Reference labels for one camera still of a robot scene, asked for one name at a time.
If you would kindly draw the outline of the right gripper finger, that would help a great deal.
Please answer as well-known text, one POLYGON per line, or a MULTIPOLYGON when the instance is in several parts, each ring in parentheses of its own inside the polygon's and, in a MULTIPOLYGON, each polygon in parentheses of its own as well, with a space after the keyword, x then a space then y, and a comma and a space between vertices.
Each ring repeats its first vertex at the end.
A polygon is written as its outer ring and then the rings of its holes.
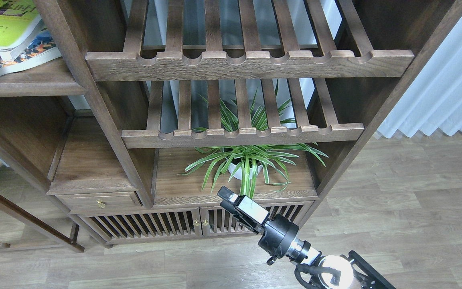
POLYGON ((236 201, 234 203, 222 201, 220 206, 231 213, 238 223, 251 232, 255 234, 263 232, 264 208, 259 204, 254 201, 236 201))
POLYGON ((226 186, 217 193, 222 198, 220 206, 245 227, 263 227, 268 211, 246 195, 237 195, 226 186))

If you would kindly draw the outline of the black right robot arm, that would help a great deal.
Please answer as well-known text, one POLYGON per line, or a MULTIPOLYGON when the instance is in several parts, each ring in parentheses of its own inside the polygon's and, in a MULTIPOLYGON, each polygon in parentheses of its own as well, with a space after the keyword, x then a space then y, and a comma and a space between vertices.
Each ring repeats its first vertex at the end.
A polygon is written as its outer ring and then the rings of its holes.
POLYGON ((277 214, 272 219, 269 212, 245 195, 237 195, 227 187, 221 187, 218 196, 221 207, 239 223, 255 234, 260 234, 259 247, 273 265, 287 256, 295 265, 294 275, 306 289, 392 289, 393 285, 375 270, 357 252, 348 256, 323 255, 308 241, 297 234, 299 227, 288 218, 277 214))

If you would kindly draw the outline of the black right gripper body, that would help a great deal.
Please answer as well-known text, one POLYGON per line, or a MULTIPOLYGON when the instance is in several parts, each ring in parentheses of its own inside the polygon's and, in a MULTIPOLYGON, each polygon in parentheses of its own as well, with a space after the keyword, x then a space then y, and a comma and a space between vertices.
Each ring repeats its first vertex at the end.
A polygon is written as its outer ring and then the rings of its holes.
POLYGON ((299 226, 281 214, 264 224, 263 236, 258 245, 273 259, 286 255, 291 243, 297 237, 299 226))

